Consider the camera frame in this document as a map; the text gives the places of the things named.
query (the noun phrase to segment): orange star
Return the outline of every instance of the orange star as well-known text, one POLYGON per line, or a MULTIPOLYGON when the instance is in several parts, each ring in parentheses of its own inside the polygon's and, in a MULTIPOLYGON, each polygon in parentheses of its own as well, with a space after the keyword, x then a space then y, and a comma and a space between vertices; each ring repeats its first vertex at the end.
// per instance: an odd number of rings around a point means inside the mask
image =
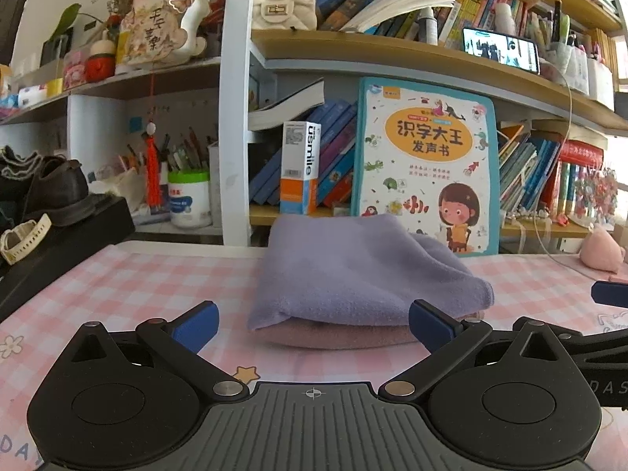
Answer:
POLYGON ((245 384, 259 379, 259 375, 257 374, 257 367, 238 367, 237 371, 234 373, 234 377, 237 380, 244 382, 245 384))

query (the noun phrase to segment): yellow oval label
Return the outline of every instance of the yellow oval label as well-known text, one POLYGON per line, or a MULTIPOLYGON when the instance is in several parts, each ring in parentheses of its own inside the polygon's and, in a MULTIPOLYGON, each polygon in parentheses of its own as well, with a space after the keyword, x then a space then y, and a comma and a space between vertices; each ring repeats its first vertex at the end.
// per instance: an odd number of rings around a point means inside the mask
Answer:
POLYGON ((385 125, 388 139, 403 152, 426 161, 456 161, 469 153, 473 136, 459 119, 434 115, 430 108, 404 108, 385 125))

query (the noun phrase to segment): white cable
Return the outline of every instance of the white cable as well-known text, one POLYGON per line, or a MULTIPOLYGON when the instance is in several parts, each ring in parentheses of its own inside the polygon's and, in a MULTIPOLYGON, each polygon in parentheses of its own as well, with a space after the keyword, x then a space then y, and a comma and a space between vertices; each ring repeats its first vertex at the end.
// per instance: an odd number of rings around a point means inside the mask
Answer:
MULTIPOLYGON (((571 87, 569 86, 569 82, 568 82, 568 81, 567 81, 567 79, 564 77, 563 73, 562 73, 562 72, 561 72, 561 71, 560 71, 560 70, 559 70, 559 69, 558 69, 555 65, 553 65, 553 64, 551 64, 551 63, 549 63, 549 62, 547 62, 547 61, 542 61, 542 62, 547 63, 547 64, 549 64, 549 65, 552 65, 552 67, 554 67, 554 68, 556 69, 556 71, 558 72, 558 74, 560 75, 560 77, 561 77, 561 78, 563 78, 563 80, 564 80, 564 84, 565 84, 565 86, 567 87, 567 90, 568 90, 568 92, 569 92, 569 121, 568 121, 569 123, 568 123, 568 125, 567 125, 567 133, 564 135, 563 141, 562 141, 562 142, 561 142, 561 144, 560 144, 559 153, 557 153, 557 155, 556 155, 556 157, 554 158, 554 161, 553 161, 553 163, 552 163, 552 165, 551 165, 551 168, 549 169, 549 171, 551 172, 551 171, 554 171, 554 168, 555 168, 555 167, 556 167, 556 165, 558 164, 558 161, 559 161, 559 158, 560 158, 560 150, 563 148, 564 144, 566 143, 566 141, 567 141, 567 140, 568 140, 568 138, 569 138, 569 133, 570 133, 570 130, 571 130, 571 123, 572 123, 572 120, 573 120, 573 94, 571 93, 571 87)), ((545 245, 544 245, 544 243, 543 243, 543 241, 542 241, 542 239, 541 239, 541 234, 539 234, 539 227, 538 227, 538 225, 537 225, 537 223, 536 223, 536 218, 537 218, 537 215, 538 215, 538 204, 539 204, 539 201, 541 200, 541 195, 542 195, 542 191, 539 191, 539 194, 538 194, 538 196, 536 197, 536 199, 535 199, 534 204, 532 205, 532 207, 536 207, 536 210, 535 210, 535 212, 534 212, 534 216, 533 216, 533 221, 534 221, 534 224, 535 224, 535 233, 536 233, 536 238, 539 240, 539 244, 541 245, 542 250, 545 252, 545 254, 546 254, 549 258, 551 258, 551 259, 552 259, 554 262, 556 262, 558 265, 562 265, 563 267, 569 268, 569 269, 571 269, 571 270, 573 270, 573 271, 577 272, 578 274, 582 274, 582 276, 584 276, 584 277, 586 277, 586 278, 589 278, 590 280, 593 280, 593 281, 598 281, 598 280, 599 280, 599 278, 594 278, 594 277, 592 277, 592 276, 589 276, 588 274, 586 274, 586 273, 582 272, 581 270, 576 269, 575 267, 571 267, 571 266, 570 266, 570 265, 568 265, 568 264, 563 264, 563 262, 558 261, 558 260, 554 257, 554 255, 552 255, 552 254, 551 254, 551 253, 547 250, 547 248, 545 247, 545 245)))

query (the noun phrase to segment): flower print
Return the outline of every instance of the flower print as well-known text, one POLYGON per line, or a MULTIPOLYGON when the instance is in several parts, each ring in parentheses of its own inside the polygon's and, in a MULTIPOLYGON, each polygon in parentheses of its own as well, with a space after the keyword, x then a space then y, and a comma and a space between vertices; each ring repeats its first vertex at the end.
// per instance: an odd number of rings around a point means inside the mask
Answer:
POLYGON ((24 336, 7 336, 4 339, 4 343, 0 343, 0 357, 7 359, 11 354, 19 354, 22 352, 22 346, 20 343, 24 339, 24 336))

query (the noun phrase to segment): pink plush toy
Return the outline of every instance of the pink plush toy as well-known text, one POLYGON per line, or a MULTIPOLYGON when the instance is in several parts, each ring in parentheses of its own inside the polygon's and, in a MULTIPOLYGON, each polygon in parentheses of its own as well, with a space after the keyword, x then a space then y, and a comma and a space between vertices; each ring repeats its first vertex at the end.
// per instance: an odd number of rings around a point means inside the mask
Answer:
POLYGON ((619 272, 625 256, 626 250, 601 225, 596 225, 586 236, 580 250, 580 260, 586 267, 614 273, 619 272))

